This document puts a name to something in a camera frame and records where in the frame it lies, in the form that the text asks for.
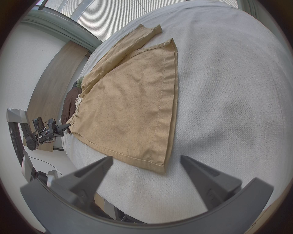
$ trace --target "brown garment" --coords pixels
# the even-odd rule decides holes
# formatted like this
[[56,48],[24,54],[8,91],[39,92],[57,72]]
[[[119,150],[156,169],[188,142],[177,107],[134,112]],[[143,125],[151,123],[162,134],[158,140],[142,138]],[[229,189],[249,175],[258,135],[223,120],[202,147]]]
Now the brown garment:
[[77,96],[81,94],[81,89],[78,87],[74,87],[70,90],[64,100],[63,110],[61,114],[61,123],[65,124],[74,114],[75,112],[75,99]]
[[67,123],[93,149],[164,173],[175,131],[177,49],[173,39],[139,49],[160,32],[139,25],[116,43],[84,77]]

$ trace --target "drawstring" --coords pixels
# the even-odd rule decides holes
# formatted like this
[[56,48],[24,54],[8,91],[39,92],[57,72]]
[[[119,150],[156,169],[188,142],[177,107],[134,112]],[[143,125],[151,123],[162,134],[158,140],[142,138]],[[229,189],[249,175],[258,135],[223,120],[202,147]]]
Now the drawstring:
[[79,94],[77,96],[77,98],[75,99],[75,105],[76,105],[75,111],[76,111],[76,113],[78,113],[78,108],[79,108],[79,104],[81,103],[81,101],[82,101],[82,97],[80,97],[80,94]]

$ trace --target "gray curved mount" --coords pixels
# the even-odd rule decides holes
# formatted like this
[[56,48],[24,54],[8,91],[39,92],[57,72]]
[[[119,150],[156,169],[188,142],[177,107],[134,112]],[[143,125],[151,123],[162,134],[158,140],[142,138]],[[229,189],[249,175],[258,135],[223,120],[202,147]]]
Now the gray curved mount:
[[91,216],[87,212],[88,201],[93,199],[94,192],[112,165],[112,157],[105,157],[73,174],[56,179],[51,187],[35,179],[23,186],[21,193],[33,214],[51,234],[243,234],[262,212],[273,191],[271,185],[254,178],[237,192],[241,185],[238,179],[204,164],[197,164],[189,157],[183,157],[181,163],[201,191],[200,195],[209,197],[209,193],[205,193],[209,187],[212,188],[218,196],[219,205],[210,202],[213,208],[208,212],[172,223],[130,224]]

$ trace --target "white bedspread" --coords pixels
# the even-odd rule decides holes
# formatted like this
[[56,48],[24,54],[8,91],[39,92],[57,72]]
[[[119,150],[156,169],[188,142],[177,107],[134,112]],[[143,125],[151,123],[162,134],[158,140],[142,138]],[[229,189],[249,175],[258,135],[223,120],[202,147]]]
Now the white bedspread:
[[[114,164],[98,193],[146,223],[206,211],[181,166],[187,155],[240,178],[272,184],[274,202],[293,176],[292,61],[276,37],[247,13],[225,3],[187,1],[135,19],[100,45],[81,75],[140,23],[162,26],[145,47],[174,38],[178,48],[178,110],[166,175]],[[63,147],[77,168],[103,158],[72,134]]]

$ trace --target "wooden headboard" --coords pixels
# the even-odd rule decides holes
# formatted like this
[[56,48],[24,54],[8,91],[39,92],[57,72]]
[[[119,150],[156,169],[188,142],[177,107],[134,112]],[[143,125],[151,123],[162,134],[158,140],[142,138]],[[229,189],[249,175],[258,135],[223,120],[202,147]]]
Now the wooden headboard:
[[[87,53],[88,49],[69,41],[46,67],[28,104],[27,113],[32,131],[34,118],[41,116],[44,122],[51,118],[57,120],[66,88]],[[38,149],[53,152],[53,143],[39,145]]]

